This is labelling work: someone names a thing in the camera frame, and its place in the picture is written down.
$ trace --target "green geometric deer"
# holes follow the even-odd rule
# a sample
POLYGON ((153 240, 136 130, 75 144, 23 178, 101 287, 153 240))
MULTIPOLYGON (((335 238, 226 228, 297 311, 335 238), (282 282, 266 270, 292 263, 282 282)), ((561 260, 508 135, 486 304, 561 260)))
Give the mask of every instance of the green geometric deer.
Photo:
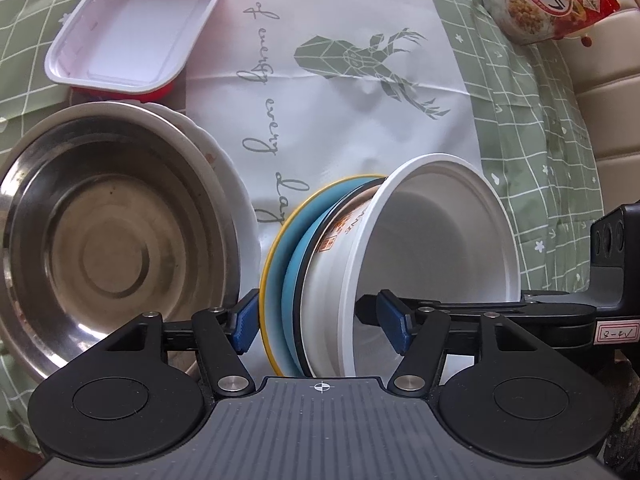
POLYGON ((383 65, 385 59, 391 54, 408 52, 403 48, 395 48, 394 42, 405 39, 420 44, 418 38, 425 39, 421 34, 404 28, 389 37, 384 48, 380 48, 380 44, 385 39, 384 34, 372 36, 368 48, 358 48, 345 40, 329 40, 316 36, 299 46, 293 57, 308 72, 327 79, 339 75, 379 79, 382 89, 389 97, 397 101, 401 101, 403 97, 405 101, 436 120, 450 110, 440 110, 439 106, 434 106, 435 98, 422 103, 418 102, 414 97, 415 83, 394 74, 383 65))

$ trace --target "stainless steel bowl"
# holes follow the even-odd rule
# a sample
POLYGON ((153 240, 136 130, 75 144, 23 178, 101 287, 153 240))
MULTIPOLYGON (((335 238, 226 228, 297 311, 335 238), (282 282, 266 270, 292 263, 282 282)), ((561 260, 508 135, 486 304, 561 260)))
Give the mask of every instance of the stainless steel bowl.
MULTIPOLYGON (((238 298, 236 234, 204 156, 152 112, 62 110, 0 169, 0 335, 36 380, 137 314, 238 298)), ((170 357, 194 371, 193 355, 170 357)))

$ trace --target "plastic tray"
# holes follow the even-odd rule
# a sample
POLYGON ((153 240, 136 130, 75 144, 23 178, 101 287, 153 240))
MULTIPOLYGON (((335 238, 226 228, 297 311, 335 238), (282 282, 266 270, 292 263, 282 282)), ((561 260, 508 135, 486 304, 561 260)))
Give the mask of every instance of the plastic tray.
POLYGON ((82 0, 47 52, 56 83, 143 94, 184 67, 217 0, 82 0))

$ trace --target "silver bolt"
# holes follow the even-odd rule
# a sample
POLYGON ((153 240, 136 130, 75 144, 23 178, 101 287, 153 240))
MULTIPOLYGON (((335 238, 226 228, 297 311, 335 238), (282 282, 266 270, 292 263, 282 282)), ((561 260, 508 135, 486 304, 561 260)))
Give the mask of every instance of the silver bolt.
POLYGON ((239 375, 228 375, 218 381, 218 387, 226 392, 239 392, 248 385, 249 381, 239 375))
POLYGON ((396 388, 406 392, 416 392, 417 390, 424 388, 425 385, 424 379, 417 375, 401 375, 396 377, 394 384, 396 385, 396 388))

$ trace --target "green checkered tablecloth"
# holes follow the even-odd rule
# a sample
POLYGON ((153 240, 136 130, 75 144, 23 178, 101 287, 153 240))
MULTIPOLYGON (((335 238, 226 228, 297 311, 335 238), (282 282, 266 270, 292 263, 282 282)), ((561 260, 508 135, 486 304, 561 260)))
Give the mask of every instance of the green checkered tablecloth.
MULTIPOLYGON (((0 0, 0 157, 69 104, 44 56, 79 0, 0 0)), ((557 45, 510 44, 480 0, 434 0, 471 95, 482 168, 508 212, 525 288, 586 285, 589 227, 602 214, 590 140, 557 45)), ((0 347, 0 436, 35 449, 34 382, 0 347)))

